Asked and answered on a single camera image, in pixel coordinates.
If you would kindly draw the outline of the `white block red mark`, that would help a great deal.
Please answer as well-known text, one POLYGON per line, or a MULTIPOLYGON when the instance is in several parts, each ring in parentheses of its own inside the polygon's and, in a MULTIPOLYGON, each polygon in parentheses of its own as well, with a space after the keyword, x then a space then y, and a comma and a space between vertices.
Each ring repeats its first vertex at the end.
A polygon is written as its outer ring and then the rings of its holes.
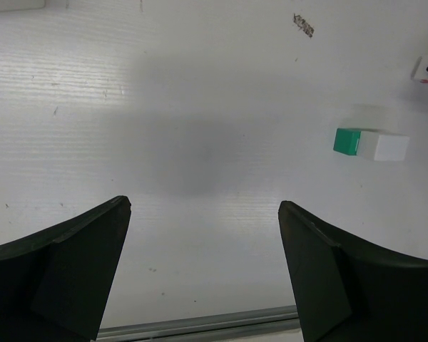
POLYGON ((420 56, 412 70, 411 79, 413 81, 428 84, 428 55, 420 56))

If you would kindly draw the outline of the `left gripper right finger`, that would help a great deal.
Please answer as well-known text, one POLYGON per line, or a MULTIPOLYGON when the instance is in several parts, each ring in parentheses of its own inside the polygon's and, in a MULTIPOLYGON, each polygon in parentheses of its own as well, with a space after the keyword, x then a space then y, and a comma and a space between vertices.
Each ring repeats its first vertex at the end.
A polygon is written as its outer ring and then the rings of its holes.
POLYGON ((305 341, 428 341, 428 260, 284 201, 282 245, 305 341))

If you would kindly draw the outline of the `dark green H block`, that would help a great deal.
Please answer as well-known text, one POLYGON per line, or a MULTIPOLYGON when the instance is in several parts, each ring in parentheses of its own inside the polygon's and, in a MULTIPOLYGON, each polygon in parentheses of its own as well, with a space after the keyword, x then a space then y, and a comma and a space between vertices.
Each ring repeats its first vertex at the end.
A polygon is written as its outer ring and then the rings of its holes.
POLYGON ((338 128, 335 134, 333 150, 335 152, 355 156, 360 142, 361 130, 355 128, 338 128))

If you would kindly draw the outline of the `plain white block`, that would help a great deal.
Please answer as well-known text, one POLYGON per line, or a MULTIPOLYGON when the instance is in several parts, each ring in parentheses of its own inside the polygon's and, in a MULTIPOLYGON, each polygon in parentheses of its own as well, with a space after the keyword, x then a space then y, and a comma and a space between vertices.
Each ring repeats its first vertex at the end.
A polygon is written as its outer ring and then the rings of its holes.
POLYGON ((362 130, 357 155, 373 161, 403 161, 409 141, 407 135, 381 130, 362 130))

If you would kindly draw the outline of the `white perforated box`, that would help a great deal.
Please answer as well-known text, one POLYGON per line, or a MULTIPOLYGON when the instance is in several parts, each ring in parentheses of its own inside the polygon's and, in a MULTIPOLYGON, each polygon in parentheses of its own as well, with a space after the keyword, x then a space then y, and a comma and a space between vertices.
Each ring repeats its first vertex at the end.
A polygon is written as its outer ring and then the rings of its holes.
POLYGON ((45 0, 0 0, 0 12, 41 9, 45 5, 45 0))

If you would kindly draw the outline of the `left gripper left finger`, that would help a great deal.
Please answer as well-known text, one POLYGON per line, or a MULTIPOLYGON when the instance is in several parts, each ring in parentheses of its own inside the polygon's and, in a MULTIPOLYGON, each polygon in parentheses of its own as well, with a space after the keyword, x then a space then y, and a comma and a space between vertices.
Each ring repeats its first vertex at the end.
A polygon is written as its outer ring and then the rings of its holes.
POLYGON ((0 341, 94 341, 131 218, 117 196, 0 245, 0 341))

